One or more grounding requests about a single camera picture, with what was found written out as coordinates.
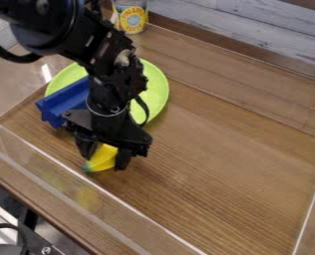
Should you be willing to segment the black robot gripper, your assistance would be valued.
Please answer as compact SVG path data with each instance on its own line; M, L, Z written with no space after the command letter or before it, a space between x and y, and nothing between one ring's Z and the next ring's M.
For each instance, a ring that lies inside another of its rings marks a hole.
M90 109L63 113L73 130L75 145L82 157L90 160L105 143L117 147L115 170L125 170L135 156L149 154L153 137L135 123L129 109L114 115L97 115Z

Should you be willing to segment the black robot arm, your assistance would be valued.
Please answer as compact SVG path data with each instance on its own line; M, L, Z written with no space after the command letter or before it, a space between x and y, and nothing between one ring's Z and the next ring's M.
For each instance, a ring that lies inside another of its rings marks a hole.
M86 7L85 0L0 0L0 19L8 22L18 43L28 51L15 55L0 45L0 58L28 64L60 55L89 75L86 107L63 113L83 158L98 145L118 149L115 169L149 154L153 137L131 115L131 102L149 88L145 66L133 40Z

